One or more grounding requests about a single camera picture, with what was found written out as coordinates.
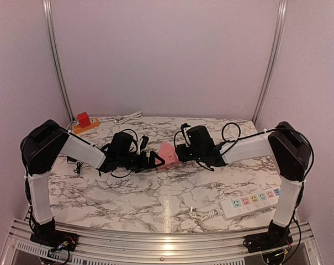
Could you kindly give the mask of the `white multicolour power strip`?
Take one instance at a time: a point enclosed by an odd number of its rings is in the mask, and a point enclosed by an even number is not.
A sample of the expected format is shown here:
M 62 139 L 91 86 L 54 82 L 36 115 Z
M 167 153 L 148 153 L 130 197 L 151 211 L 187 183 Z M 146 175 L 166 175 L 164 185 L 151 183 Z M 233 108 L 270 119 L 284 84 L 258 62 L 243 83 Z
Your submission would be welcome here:
M 276 206 L 279 196 L 280 187 L 277 186 L 259 193 L 222 200 L 219 206 L 224 220 L 232 220 Z

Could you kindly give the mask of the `right aluminium frame post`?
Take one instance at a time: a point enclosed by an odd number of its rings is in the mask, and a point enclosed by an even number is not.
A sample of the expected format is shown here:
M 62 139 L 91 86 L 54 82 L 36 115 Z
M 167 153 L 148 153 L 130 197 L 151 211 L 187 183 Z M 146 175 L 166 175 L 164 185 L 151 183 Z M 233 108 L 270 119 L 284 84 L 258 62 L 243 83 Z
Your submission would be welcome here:
M 282 43 L 284 27 L 285 27 L 285 17 L 287 13 L 287 6 L 288 6 L 287 0 L 279 1 L 277 18 L 275 22 L 274 36 L 273 36 L 272 46 L 270 50 L 270 56 L 268 59 L 266 71 L 265 71 L 264 78 L 262 81 L 261 91 L 257 99 L 257 104 L 253 112 L 253 116 L 252 116 L 252 122 L 255 125 L 258 123 L 260 119 L 261 112 L 263 110 L 263 107 L 266 101 L 266 96 L 268 94 L 268 91 L 271 85 L 273 71 L 275 68 L 275 64 L 276 64 L 276 61 L 279 55 L 279 51 L 280 51 L 280 47 L 281 47 L 281 43 Z

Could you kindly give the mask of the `red cube socket adapter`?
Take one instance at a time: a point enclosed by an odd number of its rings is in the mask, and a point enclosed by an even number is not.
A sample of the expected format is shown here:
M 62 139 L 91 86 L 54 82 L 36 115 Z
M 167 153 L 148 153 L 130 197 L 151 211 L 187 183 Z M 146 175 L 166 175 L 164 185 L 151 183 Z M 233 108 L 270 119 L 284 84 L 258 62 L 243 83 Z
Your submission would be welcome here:
M 77 114 L 77 120 L 81 128 L 86 128 L 91 125 L 91 120 L 87 112 Z

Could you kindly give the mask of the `white cube socket adapter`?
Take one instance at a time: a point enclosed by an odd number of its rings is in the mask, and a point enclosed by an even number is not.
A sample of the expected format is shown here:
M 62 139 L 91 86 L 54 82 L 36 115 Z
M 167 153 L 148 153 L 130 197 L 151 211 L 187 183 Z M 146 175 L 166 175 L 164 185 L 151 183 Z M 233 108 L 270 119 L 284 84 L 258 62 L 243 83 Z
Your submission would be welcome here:
M 148 159 L 155 158 L 157 155 L 154 151 L 142 151 L 141 154 L 147 157 Z

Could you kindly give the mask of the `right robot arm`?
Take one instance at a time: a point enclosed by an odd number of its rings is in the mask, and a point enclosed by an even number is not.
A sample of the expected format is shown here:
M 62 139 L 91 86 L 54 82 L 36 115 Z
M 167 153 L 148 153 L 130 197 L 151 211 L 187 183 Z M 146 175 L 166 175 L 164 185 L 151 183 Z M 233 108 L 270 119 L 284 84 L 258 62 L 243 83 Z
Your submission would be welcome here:
M 185 142 L 174 144 L 181 162 L 194 161 L 209 171 L 238 161 L 270 156 L 281 178 L 278 205 L 268 231 L 245 236 L 243 245 L 249 252 L 268 250 L 292 242 L 289 226 L 304 192 L 304 182 L 314 164 L 310 141 L 283 121 L 276 127 L 234 140 L 215 144 L 207 128 L 183 124 L 180 129 Z

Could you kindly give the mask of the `aluminium front rail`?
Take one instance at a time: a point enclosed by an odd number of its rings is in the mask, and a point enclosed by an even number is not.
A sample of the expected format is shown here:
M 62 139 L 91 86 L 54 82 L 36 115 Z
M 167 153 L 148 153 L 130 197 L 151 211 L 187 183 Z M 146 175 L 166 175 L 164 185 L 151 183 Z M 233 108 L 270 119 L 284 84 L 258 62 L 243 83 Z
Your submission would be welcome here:
M 249 253 L 246 235 L 265 232 L 266 227 L 227 232 L 157 234 L 100 230 L 57 223 L 57 228 L 78 235 L 68 264 L 264 264 L 261 252 Z M 286 264 L 324 264 L 309 222 L 302 222 L 301 246 Z M 50 247 L 30 241 L 27 220 L 15 219 L 0 264 L 37 264 L 42 259 L 64 261 L 66 253 L 51 254 Z

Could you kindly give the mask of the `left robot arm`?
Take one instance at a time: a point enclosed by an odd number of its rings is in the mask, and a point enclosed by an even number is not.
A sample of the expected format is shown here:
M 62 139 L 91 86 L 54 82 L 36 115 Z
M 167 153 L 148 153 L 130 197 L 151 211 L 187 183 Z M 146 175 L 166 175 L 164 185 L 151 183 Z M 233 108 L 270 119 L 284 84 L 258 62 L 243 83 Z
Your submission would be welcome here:
M 76 235 L 56 228 L 51 211 L 49 179 L 60 157 L 113 174 L 117 169 L 140 173 L 165 165 L 154 151 L 146 151 L 147 136 L 138 142 L 131 134 L 120 131 L 111 142 L 96 146 L 60 126 L 52 119 L 33 129 L 21 142 L 20 152 L 25 168 L 25 192 L 30 205 L 31 240 L 46 246 L 73 244 Z

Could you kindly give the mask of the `black power adapter with cable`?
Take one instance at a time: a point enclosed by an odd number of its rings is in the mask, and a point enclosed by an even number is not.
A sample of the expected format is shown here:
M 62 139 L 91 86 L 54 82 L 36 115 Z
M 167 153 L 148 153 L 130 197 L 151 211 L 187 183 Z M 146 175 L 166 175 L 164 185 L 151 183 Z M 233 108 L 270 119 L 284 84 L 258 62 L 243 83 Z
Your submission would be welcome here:
M 81 169 L 82 169 L 83 164 L 84 164 L 82 161 L 79 161 L 79 160 L 76 160 L 72 157 L 67 156 L 66 162 L 70 165 L 75 165 L 76 166 L 76 168 L 73 170 L 74 173 L 81 174 Z

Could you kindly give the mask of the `aluminium frame post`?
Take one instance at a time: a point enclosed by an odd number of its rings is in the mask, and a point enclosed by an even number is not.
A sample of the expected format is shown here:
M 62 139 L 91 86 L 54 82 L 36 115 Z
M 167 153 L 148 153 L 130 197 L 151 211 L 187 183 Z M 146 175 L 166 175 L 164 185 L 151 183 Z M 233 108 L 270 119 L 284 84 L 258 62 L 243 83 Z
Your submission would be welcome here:
M 54 27 L 54 18 L 52 13 L 52 4 L 50 0 L 43 0 L 43 10 L 44 10 L 44 17 L 45 17 L 45 24 L 47 29 L 47 34 L 49 37 L 49 45 L 51 50 L 51 56 L 54 63 L 54 69 L 56 78 L 59 84 L 59 90 L 61 93 L 64 109 L 66 111 L 68 120 L 72 123 L 75 120 L 70 99 L 68 96 L 65 79 L 63 75 L 63 70 L 61 67 L 60 56 L 58 45 L 55 36 L 55 27 Z
M 270 56 L 268 59 L 266 71 L 265 71 L 264 78 L 262 81 L 261 91 L 257 99 L 257 104 L 253 112 L 253 116 L 252 116 L 252 122 L 255 125 L 258 123 L 260 119 L 261 112 L 263 110 L 263 107 L 266 101 L 266 96 L 268 94 L 268 91 L 271 85 L 273 71 L 275 68 L 275 64 L 276 64 L 276 61 L 279 55 L 279 51 L 280 51 L 280 47 L 281 47 L 281 43 L 282 43 L 284 27 L 285 27 L 285 17 L 287 13 L 287 6 L 288 6 L 287 0 L 279 1 L 277 18 L 275 22 L 274 36 L 273 36 L 272 46 L 270 50 Z

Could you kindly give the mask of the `left aluminium frame post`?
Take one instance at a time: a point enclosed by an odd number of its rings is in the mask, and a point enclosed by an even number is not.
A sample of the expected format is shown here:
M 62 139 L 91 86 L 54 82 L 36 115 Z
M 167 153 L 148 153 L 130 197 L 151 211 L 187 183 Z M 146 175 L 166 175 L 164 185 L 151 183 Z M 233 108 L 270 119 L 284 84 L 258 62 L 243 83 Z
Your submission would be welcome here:
M 45 24 L 47 29 L 47 34 L 49 37 L 49 45 L 51 50 L 51 56 L 54 63 L 54 69 L 56 78 L 59 84 L 59 90 L 61 93 L 64 109 L 66 111 L 68 120 L 72 123 L 75 120 L 70 99 L 68 96 L 65 79 L 63 75 L 63 70 L 61 67 L 60 56 L 58 45 L 55 36 L 55 27 L 54 27 L 54 18 L 52 13 L 52 4 L 50 0 L 43 0 L 43 10 L 44 10 L 44 17 L 45 17 Z

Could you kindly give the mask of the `orange power strip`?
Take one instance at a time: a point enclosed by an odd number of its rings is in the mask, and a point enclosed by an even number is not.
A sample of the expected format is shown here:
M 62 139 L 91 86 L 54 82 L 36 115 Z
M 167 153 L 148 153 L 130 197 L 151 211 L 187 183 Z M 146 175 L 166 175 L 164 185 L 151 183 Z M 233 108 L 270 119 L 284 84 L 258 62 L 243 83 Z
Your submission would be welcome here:
M 88 130 L 91 130 L 91 129 L 94 129 L 96 127 L 98 127 L 100 125 L 100 121 L 98 118 L 94 118 L 94 119 L 91 119 L 91 123 L 85 127 L 81 127 L 80 124 L 77 124 L 77 125 L 74 125 L 72 127 L 72 131 L 74 134 L 80 134 L 80 133 L 83 133 L 85 131 L 88 131 Z

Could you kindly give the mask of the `pink triangular power strip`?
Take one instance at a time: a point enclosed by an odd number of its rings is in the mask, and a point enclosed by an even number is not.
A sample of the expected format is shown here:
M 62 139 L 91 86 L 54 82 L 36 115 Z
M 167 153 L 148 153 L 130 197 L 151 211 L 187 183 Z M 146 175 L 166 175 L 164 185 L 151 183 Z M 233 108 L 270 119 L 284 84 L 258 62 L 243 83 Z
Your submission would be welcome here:
M 158 155 L 165 161 L 165 163 L 164 165 L 158 166 L 157 169 L 163 169 L 179 164 L 175 148 L 169 143 L 162 143 Z

